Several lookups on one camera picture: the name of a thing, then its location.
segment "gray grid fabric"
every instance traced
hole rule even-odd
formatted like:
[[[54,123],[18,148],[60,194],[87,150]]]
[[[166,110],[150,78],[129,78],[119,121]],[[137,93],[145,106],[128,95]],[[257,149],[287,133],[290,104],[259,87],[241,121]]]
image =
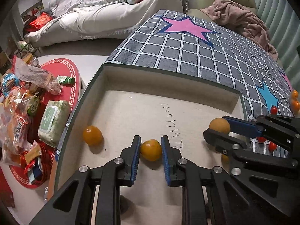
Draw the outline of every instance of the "gray grid fabric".
[[[182,19],[185,14],[160,10],[156,16]],[[281,115],[293,116],[288,99],[290,90],[280,75],[277,63],[255,43],[241,35],[204,20],[191,19],[197,25],[219,34],[207,34],[214,48],[187,33],[159,33],[168,25],[152,16],[108,57],[107,63],[124,63],[180,72],[221,83],[239,90],[245,102],[248,120],[268,113],[266,102],[256,88],[265,81],[278,102]],[[269,155],[268,142],[252,140],[254,152]],[[285,157],[287,152],[277,148],[274,156]]]

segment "green curtain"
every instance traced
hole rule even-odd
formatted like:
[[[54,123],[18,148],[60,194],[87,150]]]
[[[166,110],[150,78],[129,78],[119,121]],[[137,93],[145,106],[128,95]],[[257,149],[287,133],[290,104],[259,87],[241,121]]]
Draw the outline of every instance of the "green curtain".
[[[257,15],[269,28],[270,43],[277,49],[292,86],[300,90],[300,20],[287,0],[260,0]]]

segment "brown blanket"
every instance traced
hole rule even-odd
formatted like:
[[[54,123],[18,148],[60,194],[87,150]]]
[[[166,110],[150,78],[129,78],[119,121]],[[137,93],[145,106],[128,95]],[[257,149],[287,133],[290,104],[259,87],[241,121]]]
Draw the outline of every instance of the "brown blanket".
[[[277,61],[278,53],[270,44],[268,28],[253,12],[230,0],[215,0],[207,8],[200,9],[215,23],[252,40]]]

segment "pink star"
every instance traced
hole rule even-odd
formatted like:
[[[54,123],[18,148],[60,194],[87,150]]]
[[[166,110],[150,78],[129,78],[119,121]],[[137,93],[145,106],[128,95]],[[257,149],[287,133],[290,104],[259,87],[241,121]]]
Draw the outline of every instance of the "pink star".
[[[189,33],[193,36],[198,37],[209,46],[213,47],[212,42],[206,37],[205,34],[207,33],[218,34],[218,32],[211,31],[200,25],[196,25],[188,16],[180,20],[169,19],[163,16],[159,16],[159,17],[163,21],[168,23],[168,25],[165,28],[161,29],[159,33],[176,33],[176,32]]]
[[[293,90],[293,87],[292,87],[292,85],[291,85],[291,83],[290,83],[290,81],[289,81],[287,75],[286,75],[285,73],[280,72],[280,71],[279,71],[279,73],[281,74],[281,76],[285,79],[285,81],[286,81],[287,84],[289,85],[289,90],[292,91],[292,90]]]

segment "silver bolt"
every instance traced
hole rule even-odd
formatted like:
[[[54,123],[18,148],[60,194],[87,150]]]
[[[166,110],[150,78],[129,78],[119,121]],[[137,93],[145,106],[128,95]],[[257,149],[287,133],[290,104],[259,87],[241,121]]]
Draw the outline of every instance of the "silver bolt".
[[[178,163],[179,164],[181,164],[181,165],[184,165],[184,164],[187,164],[187,159],[185,159],[185,158],[180,158],[180,159],[178,159]]]
[[[213,170],[215,173],[221,173],[223,171],[223,169],[220,166],[215,166]]]
[[[81,167],[79,168],[79,171],[82,172],[82,173],[85,173],[87,170],[88,170],[88,167],[87,167],[87,166],[81,166]]]
[[[293,165],[294,167],[298,166],[297,160],[293,160],[293,161],[292,161],[292,165]]]
[[[235,176],[239,176],[241,174],[242,170],[238,167],[232,168],[231,173]]]
[[[120,164],[123,162],[123,159],[121,157],[117,157],[115,160],[114,160],[114,163],[115,164]]]
[[[237,149],[239,149],[239,148],[240,148],[240,145],[238,145],[238,144],[232,145],[232,149],[234,149],[234,150],[237,150]]]

